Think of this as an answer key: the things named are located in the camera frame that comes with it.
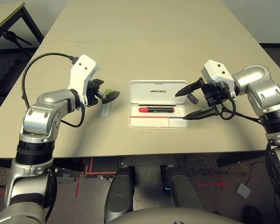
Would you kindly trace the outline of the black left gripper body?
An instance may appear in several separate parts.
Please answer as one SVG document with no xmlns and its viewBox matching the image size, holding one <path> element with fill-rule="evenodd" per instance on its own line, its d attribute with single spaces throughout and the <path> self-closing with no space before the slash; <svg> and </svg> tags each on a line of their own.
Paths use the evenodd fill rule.
<svg viewBox="0 0 280 224">
<path fill-rule="evenodd" d="M 93 79 L 88 81 L 86 97 L 87 97 L 87 107 L 94 106 L 98 103 L 98 97 L 102 104 L 106 104 L 106 96 L 99 91 L 100 85 L 102 85 L 104 81 L 100 79 Z"/>
</svg>

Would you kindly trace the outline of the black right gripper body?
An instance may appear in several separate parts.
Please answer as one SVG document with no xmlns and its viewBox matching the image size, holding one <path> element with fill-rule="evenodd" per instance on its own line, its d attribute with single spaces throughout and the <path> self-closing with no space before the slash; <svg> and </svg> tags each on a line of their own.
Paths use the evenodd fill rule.
<svg viewBox="0 0 280 224">
<path fill-rule="evenodd" d="M 229 85 L 226 82 L 210 84 L 203 82 L 201 84 L 201 90 L 208 106 L 212 109 L 217 109 L 217 105 L 220 105 L 231 98 Z"/>
</svg>

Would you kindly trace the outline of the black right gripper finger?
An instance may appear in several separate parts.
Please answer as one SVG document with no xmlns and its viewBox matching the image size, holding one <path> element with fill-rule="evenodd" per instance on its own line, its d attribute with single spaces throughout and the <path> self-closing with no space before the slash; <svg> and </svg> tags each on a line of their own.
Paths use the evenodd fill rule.
<svg viewBox="0 0 280 224">
<path fill-rule="evenodd" d="M 195 90 L 200 89 L 202 86 L 201 82 L 198 80 L 192 84 L 189 84 L 187 86 L 185 86 L 184 88 L 182 88 L 181 90 L 179 90 L 176 94 L 175 97 L 180 97 L 180 96 L 186 96 L 190 93 L 193 93 Z"/>
<path fill-rule="evenodd" d="M 208 109 L 205 111 L 199 110 L 196 112 L 192 112 L 183 117 L 184 120 L 198 120 L 198 119 L 205 119 L 211 116 L 218 116 L 219 112 L 217 109 Z"/>
</svg>

